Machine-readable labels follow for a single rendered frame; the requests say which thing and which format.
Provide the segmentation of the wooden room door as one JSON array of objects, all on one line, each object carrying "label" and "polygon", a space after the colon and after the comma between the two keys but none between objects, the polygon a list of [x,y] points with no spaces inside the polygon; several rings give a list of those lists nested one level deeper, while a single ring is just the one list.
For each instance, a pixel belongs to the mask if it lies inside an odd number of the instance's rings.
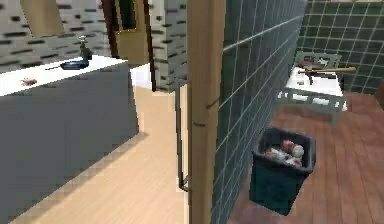
[{"label": "wooden room door", "polygon": [[225,0],[187,1],[189,224],[210,224]]}]

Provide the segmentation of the dark framed wooden door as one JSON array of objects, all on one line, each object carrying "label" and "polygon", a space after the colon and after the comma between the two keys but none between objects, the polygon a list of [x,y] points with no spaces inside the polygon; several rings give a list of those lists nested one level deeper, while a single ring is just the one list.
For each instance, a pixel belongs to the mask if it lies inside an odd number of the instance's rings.
[{"label": "dark framed wooden door", "polygon": [[156,91],[148,0],[100,0],[111,56],[131,66],[149,64],[150,89]]}]

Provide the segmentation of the dark grey waste bin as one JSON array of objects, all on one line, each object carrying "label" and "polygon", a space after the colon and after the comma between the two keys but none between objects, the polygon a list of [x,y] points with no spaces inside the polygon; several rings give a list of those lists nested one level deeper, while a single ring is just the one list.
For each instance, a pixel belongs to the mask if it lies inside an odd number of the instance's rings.
[{"label": "dark grey waste bin", "polygon": [[[268,149],[290,140],[304,149],[302,166],[297,167],[265,155]],[[316,164],[316,140],[304,133],[268,127],[252,151],[253,164],[249,199],[271,211],[287,216],[298,193]]]}]

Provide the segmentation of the dark grey bottle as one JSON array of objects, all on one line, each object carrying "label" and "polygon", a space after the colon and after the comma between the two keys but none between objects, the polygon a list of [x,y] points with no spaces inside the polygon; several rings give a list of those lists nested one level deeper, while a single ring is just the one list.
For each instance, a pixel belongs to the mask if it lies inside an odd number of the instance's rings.
[{"label": "dark grey bottle", "polygon": [[80,56],[84,60],[91,60],[92,59],[92,51],[86,47],[86,36],[80,36]]}]

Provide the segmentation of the grey kitchen counter white top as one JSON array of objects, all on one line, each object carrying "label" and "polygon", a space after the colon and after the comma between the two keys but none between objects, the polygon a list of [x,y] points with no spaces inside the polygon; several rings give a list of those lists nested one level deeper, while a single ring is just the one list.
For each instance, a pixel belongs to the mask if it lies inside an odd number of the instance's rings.
[{"label": "grey kitchen counter white top", "polygon": [[[37,83],[23,86],[21,80]],[[95,56],[0,74],[0,224],[34,206],[139,131],[127,61]]]}]

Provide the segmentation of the white grey framed bed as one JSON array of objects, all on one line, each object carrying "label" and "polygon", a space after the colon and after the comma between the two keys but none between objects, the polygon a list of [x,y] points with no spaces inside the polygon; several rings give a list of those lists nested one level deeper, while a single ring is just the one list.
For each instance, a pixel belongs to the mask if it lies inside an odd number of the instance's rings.
[{"label": "white grey framed bed", "polygon": [[334,125],[347,103],[337,72],[298,73],[303,70],[339,68],[341,56],[337,54],[298,51],[286,85],[277,95],[279,110],[284,106],[301,106],[326,113]]}]

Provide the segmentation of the wooden baseball bat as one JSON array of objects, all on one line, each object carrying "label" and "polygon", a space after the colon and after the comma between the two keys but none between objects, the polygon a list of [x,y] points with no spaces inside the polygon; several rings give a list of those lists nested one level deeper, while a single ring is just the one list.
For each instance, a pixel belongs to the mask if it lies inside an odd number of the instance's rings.
[{"label": "wooden baseball bat", "polygon": [[330,69],[320,69],[320,70],[303,70],[298,71],[298,73],[324,73],[324,72],[349,72],[356,71],[356,67],[346,67],[346,68],[330,68]]}]

